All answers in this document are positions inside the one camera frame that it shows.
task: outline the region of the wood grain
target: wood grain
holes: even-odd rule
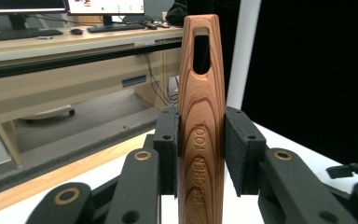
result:
[[[64,181],[81,175],[122,155],[128,154],[134,149],[141,148],[144,145],[144,141],[148,133],[138,135],[128,141],[88,156],[85,159],[75,161],[60,169],[41,175],[14,188],[1,192],[0,210],[36,195],[46,189],[56,187]]]
[[[207,35],[210,69],[193,70],[196,35]],[[179,83],[179,223],[220,224],[223,213],[224,74],[218,17],[185,19]]]

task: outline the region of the cable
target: cable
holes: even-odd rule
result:
[[[159,86],[159,84],[157,83],[157,81],[156,81],[156,79],[155,79],[155,77],[154,77],[154,75],[153,75],[153,73],[152,73],[151,62],[150,62],[150,58],[149,58],[149,55],[148,55],[148,54],[145,54],[145,59],[146,59],[147,68],[148,68],[148,70],[149,70],[150,77],[153,79],[154,83],[156,83],[156,85],[157,85],[157,87],[158,87],[158,89],[156,90],[155,86],[153,85],[153,81],[151,80],[151,81],[150,81],[150,84],[151,84],[151,86],[152,86],[153,91],[156,93],[156,95],[158,96],[158,98],[159,98],[166,106],[168,106],[166,102],[168,102],[168,103],[170,103],[170,104],[172,104],[172,105],[176,105],[178,99],[177,99],[177,97],[176,97],[176,98],[173,98],[173,96],[177,95],[177,93],[176,93],[176,94],[173,94],[173,95],[169,95],[169,94],[168,94],[168,98],[169,98],[169,99],[166,99],[165,97],[161,96],[161,95],[158,93],[158,91],[160,91],[160,92],[162,92],[162,93],[163,93],[164,91],[163,91],[162,88]]]

